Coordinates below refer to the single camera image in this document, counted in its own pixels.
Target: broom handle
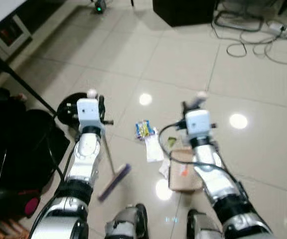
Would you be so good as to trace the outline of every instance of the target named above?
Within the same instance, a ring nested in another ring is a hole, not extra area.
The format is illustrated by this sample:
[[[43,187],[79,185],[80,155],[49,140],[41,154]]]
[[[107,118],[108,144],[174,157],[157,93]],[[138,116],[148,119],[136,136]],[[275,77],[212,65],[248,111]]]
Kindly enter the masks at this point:
[[[104,142],[104,145],[105,145],[105,148],[106,148],[106,152],[107,152],[107,156],[108,156],[108,161],[110,163],[110,166],[111,166],[111,169],[112,169],[112,172],[114,174],[114,176],[116,175],[116,172],[115,172],[115,169],[114,169],[114,165],[113,165],[113,161],[112,161],[112,156],[110,154],[110,150],[109,150],[109,147],[108,147],[108,144],[107,144],[107,140],[106,140],[106,135],[103,134],[103,142]]]

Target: black box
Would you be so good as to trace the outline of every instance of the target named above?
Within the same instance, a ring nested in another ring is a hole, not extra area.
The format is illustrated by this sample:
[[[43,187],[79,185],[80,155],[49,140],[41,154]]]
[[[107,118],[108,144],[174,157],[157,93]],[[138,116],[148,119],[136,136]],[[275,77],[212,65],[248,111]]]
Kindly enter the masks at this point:
[[[170,26],[209,23],[216,0],[152,0],[153,10]]]

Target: cardboard box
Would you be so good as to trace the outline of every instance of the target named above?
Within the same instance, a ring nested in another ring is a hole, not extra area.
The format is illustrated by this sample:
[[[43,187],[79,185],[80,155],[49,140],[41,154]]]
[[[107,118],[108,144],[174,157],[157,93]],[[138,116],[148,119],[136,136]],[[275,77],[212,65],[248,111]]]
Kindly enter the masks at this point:
[[[192,162],[193,160],[191,148],[173,150],[171,156],[183,162]],[[202,180],[194,171],[192,164],[180,164],[171,161],[169,188],[178,192],[193,192],[202,188]]]

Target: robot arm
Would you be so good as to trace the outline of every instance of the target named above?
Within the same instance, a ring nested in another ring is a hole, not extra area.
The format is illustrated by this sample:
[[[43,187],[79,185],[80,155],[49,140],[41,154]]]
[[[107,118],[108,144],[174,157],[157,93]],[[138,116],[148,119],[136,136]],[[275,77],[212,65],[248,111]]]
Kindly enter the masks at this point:
[[[205,100],[206,95],[201,93],[190,105],[183,103],[184,119],[175,126],[187,130],[194,151],[194,170],[203,180],[204,191],[223,226],[224,237],[272,239],[269,226],[250,203],[241,182],[226,169],[211,141],[211,128],[215,126],[210,123],[209,112],[200,108]]]
[[[99,104],[94,91],[89,91],[88,98],[78,100],[81,136],[74,148],[74,163],[54,200],[36,222],[31,238],[88,238],[88,205],[98,177],[101,138],[106,143],[100,108],[104,106]]]

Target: paper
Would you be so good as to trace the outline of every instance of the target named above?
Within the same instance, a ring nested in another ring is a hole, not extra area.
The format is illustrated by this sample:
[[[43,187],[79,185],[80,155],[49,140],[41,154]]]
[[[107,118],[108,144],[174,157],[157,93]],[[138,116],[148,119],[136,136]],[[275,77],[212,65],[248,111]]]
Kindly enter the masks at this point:
[[[165,179],[168,179],[168,177],[169,177],[169,166],[170,166],[170,160],[165,158],[162,162],[160,169],[159,169],[159,173],[161,173]]]
[[[159,162],[163,161],[163,151],[159,145],[158,134],[148,136],[144,138],[146,152],[147,152],[147,162]]]

